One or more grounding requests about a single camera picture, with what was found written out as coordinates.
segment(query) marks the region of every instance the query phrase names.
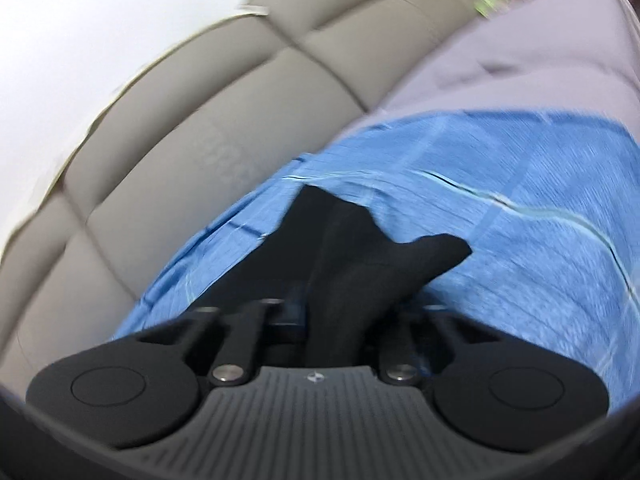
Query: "blue cloth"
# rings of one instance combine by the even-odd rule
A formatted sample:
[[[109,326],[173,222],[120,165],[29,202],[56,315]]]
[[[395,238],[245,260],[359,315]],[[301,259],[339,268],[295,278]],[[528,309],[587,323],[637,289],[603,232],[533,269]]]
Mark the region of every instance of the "blue cloth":
[[[115,336],[183,312],[304,184],[366,206],[397,242],[466,239],[473,255],[429,285],[442,304],[591,367],[614,408],[640,393],[640,148],[564,112],[413,116],[300,156],[196,234]]]

